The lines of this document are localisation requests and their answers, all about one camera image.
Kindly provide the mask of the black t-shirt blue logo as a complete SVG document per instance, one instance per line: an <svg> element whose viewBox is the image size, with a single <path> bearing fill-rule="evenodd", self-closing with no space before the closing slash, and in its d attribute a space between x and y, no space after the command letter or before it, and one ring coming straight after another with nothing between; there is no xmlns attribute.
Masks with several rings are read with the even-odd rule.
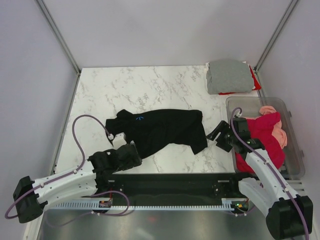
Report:
<svg viewBox="0 0 320 240"><path fill-rule="evenodd" d="M105 127L113 135L124 133L145 159L169 144L189 146L195 155L203 151L208 143L202 120L200 110L158 109L133 114L123 109L116 118L107 119Z"/></svg>

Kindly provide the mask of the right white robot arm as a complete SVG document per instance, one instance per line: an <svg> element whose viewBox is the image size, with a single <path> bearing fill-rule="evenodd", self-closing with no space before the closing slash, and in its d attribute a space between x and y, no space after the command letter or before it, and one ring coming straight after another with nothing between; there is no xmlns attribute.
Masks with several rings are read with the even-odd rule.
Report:
<svg viewBox="0 0 320 240"><path fill-rule="evenodd" d="M234 150L254 171L257 178L236 179L229 184L235 197L245 195L265 216L267 228L275 240L298 236L310 238L313 226L313 203L301 196L285 180L273 164L266 147L252 138L245 118L222 120L207 135L216 146L226 152Z"/></svg>

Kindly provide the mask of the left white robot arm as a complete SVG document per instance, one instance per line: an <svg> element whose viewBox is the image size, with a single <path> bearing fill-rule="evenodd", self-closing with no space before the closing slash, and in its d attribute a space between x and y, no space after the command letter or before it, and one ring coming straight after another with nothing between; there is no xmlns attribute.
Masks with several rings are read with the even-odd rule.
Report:
<svg viewBox="0 0 320 240"><path fill-rule="evenodd" d="M113 173L140 166L142 159L134 143L118 149L95 152L80 169L66 170L44 178L21 178L13 192L18 221L31 222L50 208L81 197L110 191L109 177Z"/></svg>

